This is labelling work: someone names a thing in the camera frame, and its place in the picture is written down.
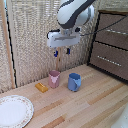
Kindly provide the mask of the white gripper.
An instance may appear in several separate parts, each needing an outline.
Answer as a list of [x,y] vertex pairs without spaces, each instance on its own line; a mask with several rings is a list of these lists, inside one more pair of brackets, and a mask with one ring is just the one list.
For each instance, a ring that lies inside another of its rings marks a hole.
[[[49,31],[47,34],[47,46],[50,48],[62,47],[62,46],[71,46],[78,44],[80,41],[80,34],[75,32],[73,34],[68,34],[65,32],[61,33],[60,30]],[[71,48],[67,48],[66,54],[70,54]],[[58,50],[55,49],[54,56],[58,56]]]

